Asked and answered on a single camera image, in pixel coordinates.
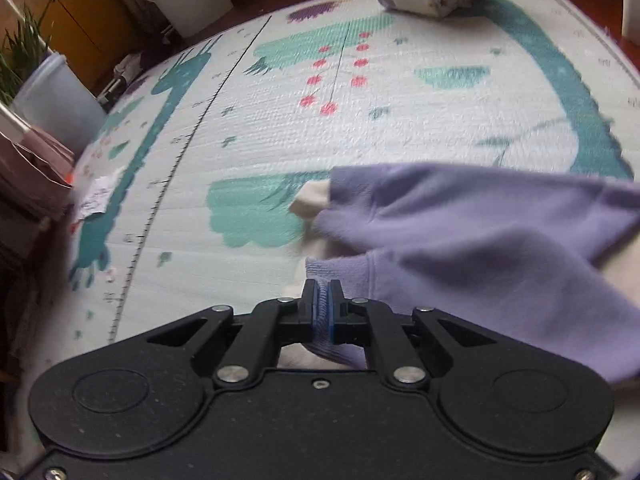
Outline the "purple and cream sweatshirt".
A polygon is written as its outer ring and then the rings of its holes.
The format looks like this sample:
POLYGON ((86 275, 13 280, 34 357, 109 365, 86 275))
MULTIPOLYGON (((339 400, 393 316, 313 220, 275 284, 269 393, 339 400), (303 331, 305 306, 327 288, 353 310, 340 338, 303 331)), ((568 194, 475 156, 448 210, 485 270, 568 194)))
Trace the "purple and cream sweatshirt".
POLYGON ((410 314, 429 307, 564 356, 639 374, 639 309, 597 261, 639 231, 626 181, 495 167, 336 167, 290 209, 332 246, 308 278, 410 314))

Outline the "patterned play mat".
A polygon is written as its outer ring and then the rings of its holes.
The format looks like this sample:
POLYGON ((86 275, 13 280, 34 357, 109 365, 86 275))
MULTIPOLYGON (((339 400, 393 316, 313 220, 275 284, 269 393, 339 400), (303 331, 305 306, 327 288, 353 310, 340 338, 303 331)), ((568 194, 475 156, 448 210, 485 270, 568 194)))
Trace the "patterned play mat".
POLYGON ((634 479, 639 374, 429 307, 399 318, 430 375, 393 389, 314 339, 254 387, 215 370, 260 302, 332 246, 293 214, 336 167, 469 165, 639 187, 639 75, 567 0, 476 0, 441 21, 314 0, 147 73, 79 162, 22 397, 27 479, 634 479))

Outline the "paper tag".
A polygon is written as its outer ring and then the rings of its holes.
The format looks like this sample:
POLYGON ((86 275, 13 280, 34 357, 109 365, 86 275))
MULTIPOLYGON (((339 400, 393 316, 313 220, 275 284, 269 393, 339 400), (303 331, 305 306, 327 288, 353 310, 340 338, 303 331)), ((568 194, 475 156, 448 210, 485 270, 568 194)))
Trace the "paper tag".
POLYGON ((80 221, 93 214, 104 214, 124 172, 125 167, 121 166, 111 174, 94 179, 77 204, 74 220, 80 221))

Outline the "translucent plastic container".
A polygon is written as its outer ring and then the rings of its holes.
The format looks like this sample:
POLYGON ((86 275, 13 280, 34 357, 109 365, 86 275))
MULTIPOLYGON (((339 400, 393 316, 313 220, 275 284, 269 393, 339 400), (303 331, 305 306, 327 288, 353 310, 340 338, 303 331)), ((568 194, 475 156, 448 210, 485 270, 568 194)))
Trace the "translucent plastic container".
POLYGON ((10 109, 49 133, 78 159, 99 134, 106 113, 59 53, 47 56, 28 77, 10 109))

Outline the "green plant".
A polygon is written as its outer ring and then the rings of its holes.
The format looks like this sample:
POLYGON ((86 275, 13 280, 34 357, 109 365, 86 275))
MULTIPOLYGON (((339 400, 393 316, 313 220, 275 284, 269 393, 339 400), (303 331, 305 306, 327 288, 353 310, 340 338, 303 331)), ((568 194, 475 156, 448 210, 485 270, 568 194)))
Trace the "green plant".
POLYGON ((40 27, 48 6, 35 16, 23 6, 24 18, 17 21, 14 32, 6 30, 1 43, 1 103, 9 106, 23 84, 48 56, 50 36, 40 36, 40 27))

